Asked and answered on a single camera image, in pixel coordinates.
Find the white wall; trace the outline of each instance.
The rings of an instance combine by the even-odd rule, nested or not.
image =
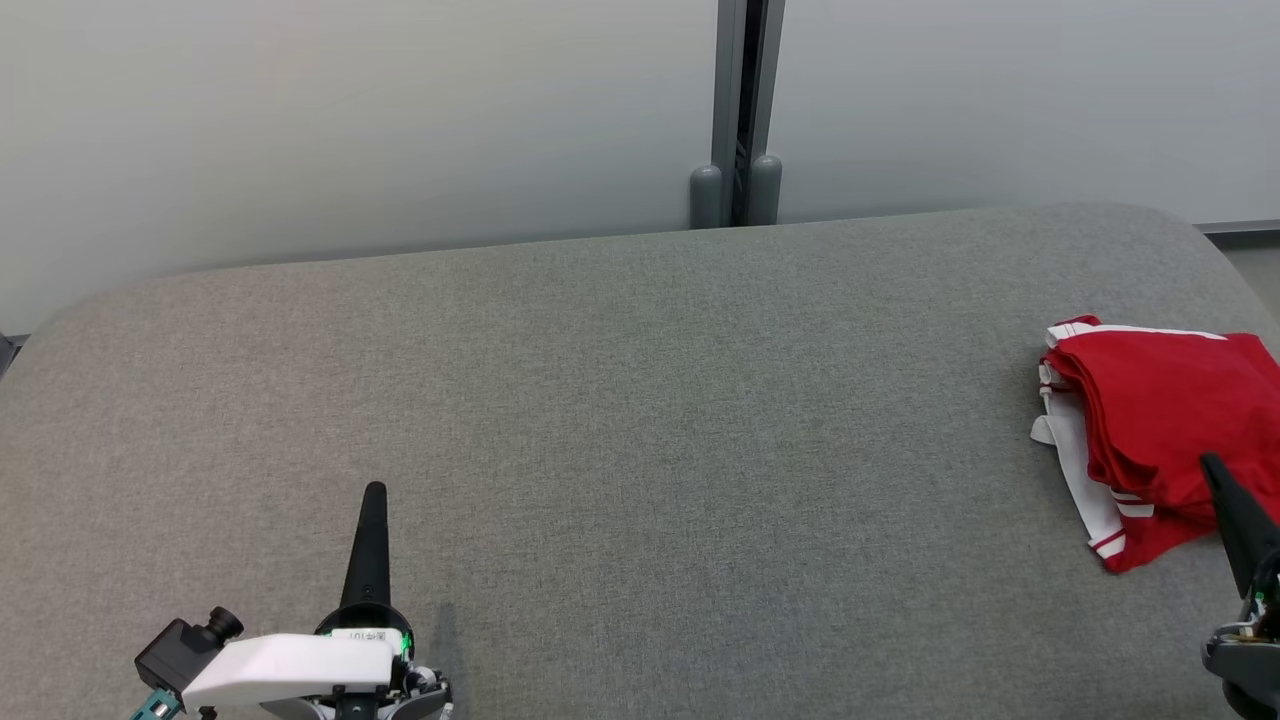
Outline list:
[[[0,332],[124,281],[687,227],[714,0],[0,0]]]
[[[780,222],[1116,200],[1280,218],[1280,3],[787,0]]]

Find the cushioned surface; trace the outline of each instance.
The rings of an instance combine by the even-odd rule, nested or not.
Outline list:
[[[99,297],[0,383],[0,716],[127,716],[133,656],[215,603],[308,632],[376,479],[460,716],[1228,717],[1220,546],[1106,574],[1028,439],[1084,311],[1280,347],[1203,237],[1114,205]]]

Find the robotic arm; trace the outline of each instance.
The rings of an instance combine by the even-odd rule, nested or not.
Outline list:
[[[449,680],[413,662],[413,629],[390,605],[387,487],[370,483],[347,564],[342,602],[310,635],[238,642],[244,626],[223,607],[207,625],[174,620],[134,660],[152,688],[131,720],[179,710],[260,705],[283,720],[420,720],[453,710]]]
[[[1216,455],[1201,457],[1235,587],[1240,619],[1204,642],[1204,669],[1222,678],[1228,705],[1249,720],[1280,708],[1280,528]]]

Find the folded red shirt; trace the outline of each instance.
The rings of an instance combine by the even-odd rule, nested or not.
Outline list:
[[[1280,366],[1252,334],[1048,329],[1032,437],[1057,445],[1089,544],[1116,573],[1211,532],[1199,456],[1216,452],[1280,519]]]

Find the teal connector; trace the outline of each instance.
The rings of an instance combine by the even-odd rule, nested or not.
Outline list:
[[[129,720],[169,720],[178,715],[182,703],[169,691],[157,689]]]

